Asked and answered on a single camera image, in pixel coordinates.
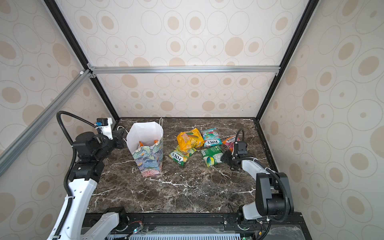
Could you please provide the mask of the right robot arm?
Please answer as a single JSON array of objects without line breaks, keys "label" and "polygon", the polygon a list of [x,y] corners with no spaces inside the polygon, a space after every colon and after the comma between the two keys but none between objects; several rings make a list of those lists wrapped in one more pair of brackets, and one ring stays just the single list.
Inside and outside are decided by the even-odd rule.
[{"label": "right robot arm", "polygon": [[245,171],[256,181],[255,201],[239,208],[241,221],[261,220],[284,222],[294,212],[288,176],[264,166],[248,152],[245,132],[239,129],[232,151],[226,151],[221,161],[232,171]]}]

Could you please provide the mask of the green Fox's candy bag small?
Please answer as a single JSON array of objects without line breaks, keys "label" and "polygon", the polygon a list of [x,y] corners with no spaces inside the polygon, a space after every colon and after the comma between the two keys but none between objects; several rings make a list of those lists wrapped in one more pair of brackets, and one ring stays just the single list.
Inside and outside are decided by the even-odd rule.
[{"label": "green Fox's candy bag small", "polygon": [[183,152],[179,146],[177,146],[172,152],[169,153],[169,157],[181,166],[184,166],[188,159],[196,152],[195,148],[188,149]]}]

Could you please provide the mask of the green snack bag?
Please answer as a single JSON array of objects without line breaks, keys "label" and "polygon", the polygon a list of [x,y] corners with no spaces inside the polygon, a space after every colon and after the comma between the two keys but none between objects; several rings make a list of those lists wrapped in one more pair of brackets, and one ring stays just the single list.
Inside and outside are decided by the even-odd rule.
[{"label": "green snack bag", "polygon": [[222,163],[221,157],[223,156],[223,152],[219,146],[201,150],[201,153],[207,167]]}]

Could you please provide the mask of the floral white paper bag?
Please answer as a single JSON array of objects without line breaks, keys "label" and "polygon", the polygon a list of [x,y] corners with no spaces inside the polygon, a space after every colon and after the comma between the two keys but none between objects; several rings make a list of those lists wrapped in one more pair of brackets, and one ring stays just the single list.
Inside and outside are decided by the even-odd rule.
[{"label": "floral white paper bag", "polygon": [[164,157],[163,119],[134,123],[127,131],[126,144],[143,177],[161,174]]}]

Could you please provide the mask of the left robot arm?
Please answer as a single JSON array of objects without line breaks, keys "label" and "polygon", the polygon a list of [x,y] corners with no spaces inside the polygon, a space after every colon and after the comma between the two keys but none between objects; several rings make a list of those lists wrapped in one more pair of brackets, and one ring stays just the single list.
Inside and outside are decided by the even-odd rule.
[{"label": "left robot arm", "polygon": [[[63,115],[90,125],[97,133],[84,132],[73,140],[63,123]],[[113,130],[111,118],[98,118],[93,124],[66,111],[58,111],[56,117],[73,157],[63,184],[67,195],[49,239],[79,240],[88,204],[105,167],[104,159],[113,150],[125,147],[124,130]]]}]

